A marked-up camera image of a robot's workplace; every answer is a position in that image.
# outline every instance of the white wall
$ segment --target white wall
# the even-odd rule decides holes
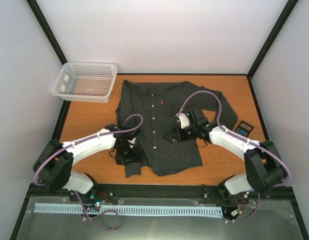
[[[0,240],[10,238],[32,166],[50,140],[61,64],[25,0],[0,0]]]
[[[309,233],[309,0],[296,5],[252,82]]]
[[[68,61],[248,73],[287,0],[38,0]]]

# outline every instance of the shirt placket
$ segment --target shirt placket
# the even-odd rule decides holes
[[[158,116],[156,115],[156,96],[154,95],[154,94],[151,94],[150,95],[151,97],[150,97],[150,99],[151,99],[151,101],[150,101],[150,111],[151,111],[151,121],[152,121],[152,124],[151,124],[151,126],[152,126],[152,129],[150,130],[151,132],[152,132],[152,135],[155,135],[155,134],[157,134],[157,126],[158,126],[158,124],[157,124],[157,121],[158,121]],[[157,143],[156,143],[156,136],[153,136],[152,137],[152,139],[153,139],[153,141],[152,141],[152,149],[154,150],[154,151],[156,151],[156,150],[158,150],[158,146],[157,146]]]

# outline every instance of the dark shirt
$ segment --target dark shirt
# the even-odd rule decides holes
[[[198,147],[192,141],[175,142],[164,140],[171,128],[178,127],[174,115],[179,112],[189,95],[200,90],[209,90],[221,101],[220,123],[233,129],[238,116],[231,108],[222,92],[196,86],[188,81],[174,83],[135,83],[125,80],[119,106],[116,110],[117,123],[122,126],[124,120],[132,114],[141,114],[143,124],[137,136],[143,156],[142,165],[146,165],[158,176],[176,174],[183,170],[202,166]],[[193,96],[185,105],[183,113],[189,109],[218,111],[217,100],[206,93]],[[133,117],[125,124],[133,128],[140,122]]]

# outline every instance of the shirt sleeve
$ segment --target shirt sleeve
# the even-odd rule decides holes
[[[185,82],[184,88],[183,88],[183,98],[186,100],[191,94],[198,92],[198,91],[209,91],[214,93],[218,99],[221,102],[221,115],[220,115],[220,124],[225,125],[228,129],[233,129],[236,125],[236,122],[238,120],[238,115],[233,110],[233,108],[230,106],[229,102],[223,96],[223,93],[221,91],[211,90],[207,89],[203,86],[197,86],[190,82]],[[184,107],[183,112],[189,111],[190,109],[204,109],[209,111],[216,112],[214,120],[217,119],[217,113],[219,112],[220,106],[218,104],[218,101],[214,96],[208,93],[198,93],[194,95],[192,98],[189,99],[187,104]]]

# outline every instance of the wire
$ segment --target wire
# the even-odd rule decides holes
[[[80,203],[80,205],[82,207],[82,216],[84,216],[83,219],[87,218],[90,221],[90,223],[92,223],[92,225],[94,225],[96,228],[98,228],[100,230],[103,230],[103,231],[112,231],[112,230],[115,230],[119,226],[119,224],[120,224],[120,216],[119,216],[119,214],[118,214],[118,212],[116,210],[109,209],[109,210],[103,211],[102,213],[99,213],[98,215],[96,215],[94,217],[90,217],[89,214],[87,213],[87,210],[86,210],[86,208],[84,206],[83,201],[81,200],[81,197],[80,197],[79,193],[77,191],[73,191],[73,193],[78,198],[78,201],[79,201],[79,203]],[[95,222],[93,221],[93,219],[97,219],[97,218],[103,216],[106,213],[115,213],[115,215],[117,216],[117,223],[112,228],[103,228],[103,227],[98,226],[97,224],[95,224]]]
[[[195,139],[192,139],[192,143],[193,143],[193,145],[195,145],[197,148],[205,148],[206,146],[208,146],[208,143],[205,141],[205,140],[203,140],[203,142],[204,142],[204,146],[198,146],[197,144],[196,144],[196,140]]]
[[[239,204],[238,204],[238,201],[235,200],[235,204],[236,204],[236,207],[238,208],[238,216],[240,215],[240,208],[239,208]]]
[[[258,211],[259,206],[260,206],[260,202],[261,202],[261,200],[260,200],[260,194],[258,193],[258,203],[257,203],[255,209],[253,210],[253,212],[252,212],[249,216],[247,216],[246,218],[244,218],[244,219],[234,220],[233,223],[241,223],[241,222],[244,222],[244,221],[246,221],[246,220],[252,218],[252,216],[255,215],[256,212]],[[228,222],[228,219],[226,219],[224,216],[222,216],[222,219],[225,220],[226,222]]]
[[[258,149],[260,149],[261,151],[265,152],[266,154],[268,154],[269,156],[271,156],[272,158],[274,158],[278,163],[281,164],[281,166],[284,168],[284,170],[286,171],[287,173],[287,178],[286,180],[283,182],[283,183],[279,183],[277,185],[275,185],[275,187],[281,187],[281,186],[284,186],[285,184],[288,184],[290,181],[291,181],[291,172],[288,168],[288,166],[279,158],[277,157],[276,155],[274,155],[272,152],[270,152],[269,150],[265,149],[264,147],[262,146],[259,146],[258,144],[254,143],[254,142],[251,142],[248,138],[244,137],[244,136],[238,136],[236,135],[234,132],[232,132],[231,130],[226,130],[226,128],[224,128],[221,124],[220,124],[220,116],[221,116],[221,111],[222,111],[222,105],[221,105],[221,102],[219,100],[219,98],[211,91],[207,91],[207,90],[201,90],[201,91],[196,91],[194,92],[193,94],[191,94],[185,101],[184,103],[182,104],[182,107],[180,108],[178,114],[180,114],[186,103],[189,101],[190,98],[192,98],[194,95],[196,94],[200,94],[200,93],[206,93],[206,94],[210,94],[212,95],[218,102],[218,105],[219,105],[219,111],[218,111],[218,115],[216,117],[216,123],[218,124],[218,126],[228,135],[244,142],[244,143],[248,143]]]
[[[115,157],[113,156],[111,153],[113,153],[115,151],[115,149],[113,148],[112,151],[108,151],[108,154],[110,157],[112,157],[113,159],[115,160],[122,160],[123,158],[122,157]]]
[[[105,197],[105,203],[107,203],[107,202],[108,202],[107,194],[105,194],[104,192],[99,192],[99,193],[98,193],[98,196],[100,196],[101,194],[104,195],[104,197]]]
[[[243,211],[245,209],[246,203],[245,203],[244,199],[241,196],[237,195],[237,197],[240,198],[242,203],[243,203],[243,208],[241,210],[241,211]]]
[[[88,136],[86,138],[83,138],[81,140],[78,140],[78,141],[75,141],[73,144],[70,144],[68,146],[64,146],[63,148],[59,149],[58,151],[56,151],[54,154],[52,154],[50,157],[48,157],[47,160],[45,160],[41,166],[38,168],[38,170],[35,172],[34,174],[34,177],[33,177],[33,182],[35,185],[37,186],[45,186],[45,184],[43,183],[39,183],[38,180],[39,180],[39,173],[42,171],[42,169],[53,159],[55,159],[56,156],[58,156],[60,153],[62,153],[63,151],[71,148],[71,147],[74,147],[74,146],[77,146],[79,144],[82,144],[88,140],[91,140],[91,139],[95,139],[95,138],[99,138],[99,137],[102,137],[102,136],[105,136],[105,135],[110,135],[110,134],[123,134],[123,133],[128,133],[128,132],[132,132],[134,130],[137,130],[138,128],[140,128],[140,126],[143,124],[144,122],[144,118],[143,116],[141,116],[140,114],[133,114],[133,115],[130,115],[129,117],[127,117],[127,119],[125,121],[127,121],[128,119],[132,118],[132,117],[139,117],[141,120],[140,120],[140,123],[138,124],[138,126],[135,126],[131,129],[127,129],[127,130],[119,130],[119,131],[109,131],[109,132],[103,132],[103,133],[100,133],[99,135],[97,134],[93,134],[91,136]]]

